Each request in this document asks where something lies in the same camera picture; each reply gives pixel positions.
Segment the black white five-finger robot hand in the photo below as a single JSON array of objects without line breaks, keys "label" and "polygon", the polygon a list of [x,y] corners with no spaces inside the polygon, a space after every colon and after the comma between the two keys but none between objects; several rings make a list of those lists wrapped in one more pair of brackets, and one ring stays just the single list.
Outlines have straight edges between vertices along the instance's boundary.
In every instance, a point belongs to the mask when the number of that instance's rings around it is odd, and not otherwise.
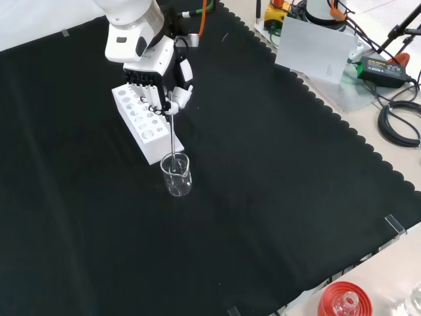
[{"label": "black white five-finger robot hand", "polygon": [[184,109],[193,91],[193,71],[187,59],[190,47],[197,47],[197,34],[163,36],[144,51],[138,63],[125,64],[129,87],[158,115],[175,115]]}]

